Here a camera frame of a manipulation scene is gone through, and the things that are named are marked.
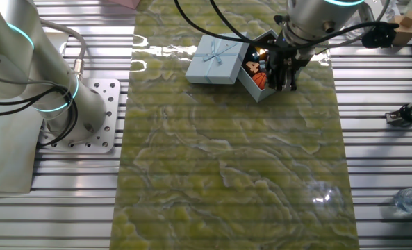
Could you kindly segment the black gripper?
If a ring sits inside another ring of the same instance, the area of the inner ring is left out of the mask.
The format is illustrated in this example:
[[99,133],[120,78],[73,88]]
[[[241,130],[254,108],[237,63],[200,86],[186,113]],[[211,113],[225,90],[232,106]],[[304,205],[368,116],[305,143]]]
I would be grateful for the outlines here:
[[[267,53],[267,86],[276,91],[296,91],[295,72],[307,66],[312,58],[312,48],[281,52],[278,49],[268,49]],[[287,69],[285,83],[280,69]]]

